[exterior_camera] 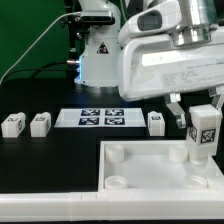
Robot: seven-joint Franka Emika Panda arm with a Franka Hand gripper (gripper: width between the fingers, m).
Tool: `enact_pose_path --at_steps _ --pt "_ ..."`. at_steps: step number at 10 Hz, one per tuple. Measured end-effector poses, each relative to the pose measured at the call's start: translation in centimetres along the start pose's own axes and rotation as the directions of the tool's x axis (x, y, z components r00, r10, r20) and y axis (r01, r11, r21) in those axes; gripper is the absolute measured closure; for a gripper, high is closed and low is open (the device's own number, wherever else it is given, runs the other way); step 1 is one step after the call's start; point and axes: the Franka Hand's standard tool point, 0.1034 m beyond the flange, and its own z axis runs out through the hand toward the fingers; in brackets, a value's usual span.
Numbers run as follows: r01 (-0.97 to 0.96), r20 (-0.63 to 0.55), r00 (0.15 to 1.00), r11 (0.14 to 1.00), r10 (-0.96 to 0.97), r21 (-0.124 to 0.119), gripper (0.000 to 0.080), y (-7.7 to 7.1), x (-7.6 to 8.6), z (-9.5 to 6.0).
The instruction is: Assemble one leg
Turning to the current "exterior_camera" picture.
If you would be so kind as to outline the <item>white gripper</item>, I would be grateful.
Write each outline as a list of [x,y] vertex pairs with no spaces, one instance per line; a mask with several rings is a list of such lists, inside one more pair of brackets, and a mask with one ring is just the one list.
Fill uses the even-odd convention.
[[179,129],[186,127],[179,93],[209,89],[212,105],[224,105],[224,27],[206,44],[176,47],[167,34],[135,38],[118,59],[119,94],[127,101],[164,96]]

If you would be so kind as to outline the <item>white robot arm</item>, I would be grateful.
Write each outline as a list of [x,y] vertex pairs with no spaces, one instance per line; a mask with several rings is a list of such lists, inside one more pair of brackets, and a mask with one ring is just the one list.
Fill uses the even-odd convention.
[[224,105],[224,26],[214,0],[145,0],[143,11],[120,23],[107,0],[81,0],[79,21],[90,26],[79,57],[77,86],[118,91],[127,101],[163,96],[186,126],[178,104],[186,92],[208,90],[212,105]]

